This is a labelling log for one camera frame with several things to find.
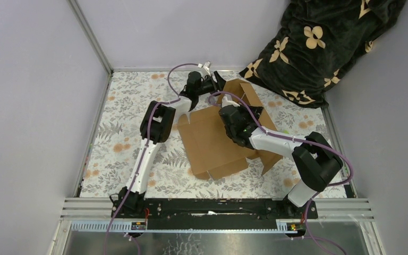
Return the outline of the brown cardboard box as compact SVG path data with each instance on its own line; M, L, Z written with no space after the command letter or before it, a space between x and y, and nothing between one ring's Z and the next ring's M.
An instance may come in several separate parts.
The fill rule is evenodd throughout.
M248 160L256 158L261 160L261 173L265 174L283 159L282 155L273 152L235 144L226 135L218 111L218 107L209 106L178 119L178 131L196 178L221 179L247 169Z

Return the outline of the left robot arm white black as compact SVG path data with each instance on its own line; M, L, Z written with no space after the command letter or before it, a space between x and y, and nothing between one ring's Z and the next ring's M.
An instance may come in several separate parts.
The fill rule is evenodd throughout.
M188 74L186 84L176 99L168 102L153 100L149 104L140 124L141 146L134 169L125 187L118 193L117 200L110 196L112 216L138 218L143 211L147 211L144 198L149 174L160 146L170 136L173 124L183 114L195 109L200 96L222 91L225 83L226 80L217 71L205 76L193 71Z

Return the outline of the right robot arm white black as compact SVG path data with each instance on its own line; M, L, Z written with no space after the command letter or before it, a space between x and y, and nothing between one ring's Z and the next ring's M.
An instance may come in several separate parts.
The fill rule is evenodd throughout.
M305 137L280 133L258 121L253 108L224 106L219 110L226 135L237 145L253 150L272 152L294 160L301 177L285 197L284 214L296 219L304 213L304 205L322 192L343 167L343 161L318 132Z

